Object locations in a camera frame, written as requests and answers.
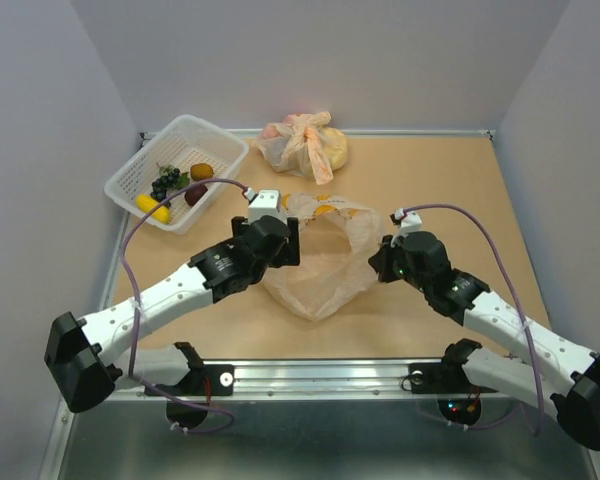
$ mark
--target white enclosure wall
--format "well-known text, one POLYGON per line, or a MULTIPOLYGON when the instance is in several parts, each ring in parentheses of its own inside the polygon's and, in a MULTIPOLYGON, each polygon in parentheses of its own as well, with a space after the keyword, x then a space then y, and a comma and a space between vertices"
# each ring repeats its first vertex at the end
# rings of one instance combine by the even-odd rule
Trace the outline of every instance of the white enclosure wall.
POLYGON ((494 128, 567 0, 72 0, 137 126, 494 128))
POLYGON ((38 478, 51 320, 96 307, 136 128, 68 0, 0 0, 0 480, 38 478))
POLYGON ((571 2, 495 140, 551 324, 600 350, 600 0, 571 2))

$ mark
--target screw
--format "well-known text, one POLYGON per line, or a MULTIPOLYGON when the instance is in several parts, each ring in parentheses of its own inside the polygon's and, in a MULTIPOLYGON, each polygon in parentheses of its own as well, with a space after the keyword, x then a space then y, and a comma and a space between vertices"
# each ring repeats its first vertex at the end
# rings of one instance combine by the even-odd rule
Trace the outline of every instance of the screw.
POLYGON ((409 381, 418 386, 424 384, 424 375, 420 370, 416 370, 409 375, 409 381))
POLYGON ((229 372, 224 372, 220 375, 220 385, 223 387, 229 387, 233 383, 233 375, 229 372))

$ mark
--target white plastic basket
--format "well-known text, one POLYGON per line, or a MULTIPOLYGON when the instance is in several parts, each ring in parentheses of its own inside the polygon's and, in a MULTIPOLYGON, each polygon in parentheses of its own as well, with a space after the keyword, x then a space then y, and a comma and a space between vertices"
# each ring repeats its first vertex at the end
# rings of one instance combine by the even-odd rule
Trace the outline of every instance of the white plastic basket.
MULTIPOLYGON (((136 207, 136 197, 151 193, 151 183, 160 176, 160 166, 173 165, 181 172, 188 172, 193 164, 204 162, 213 167, 214 177, 235 178, 248 150, 247 144, 232 133, 200 118, 182 115, 125 163, 107 181, 104 191, 122 208, 142 217, 144 213, 136 207)), ((153 218, 147 223, 182 235, 226 186, 225 183, 208 184, 209 191, 193 207, 189 207, 181 195, 171 202, 168 225, 153 218)))

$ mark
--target translucent plastic bag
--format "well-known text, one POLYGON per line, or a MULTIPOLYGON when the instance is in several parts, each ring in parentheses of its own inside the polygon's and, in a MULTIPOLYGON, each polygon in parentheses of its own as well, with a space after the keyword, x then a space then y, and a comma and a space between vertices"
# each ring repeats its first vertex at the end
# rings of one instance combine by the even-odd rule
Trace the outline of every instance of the translucent plastic bag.
POLYGON ((384 224, 376 211, 337 196, 295 193, 284 205, 300 220, 300 266, 270 268, 263 284, 293 313, 319 321, 377 282, 368 260, 384 224))
POLYGON ((330 121, 329 112, 288 115, 282 123, 267 124, 253 144, 276 172, 315 178, 324 185, 347 160, 347 139, 326 127, 330 121))

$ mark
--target bag handle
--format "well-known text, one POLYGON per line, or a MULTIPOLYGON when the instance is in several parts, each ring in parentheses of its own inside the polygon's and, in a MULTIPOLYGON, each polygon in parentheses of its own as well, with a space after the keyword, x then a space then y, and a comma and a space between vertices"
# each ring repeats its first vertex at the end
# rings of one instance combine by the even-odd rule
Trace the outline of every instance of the bag handle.
POLYGON ((293 135, 282 152, 282 158, 288 158, 292 152, 306 145, 311 170, 318 185, 324 185, 333 180, 333 170, 322 148, 320 134, 317 129, 317 127, 327 125, 330 121, 331 115, 329 112, 316 113, 315 115, 288 115, 285 118, 285 123, 291 122, 293 135))

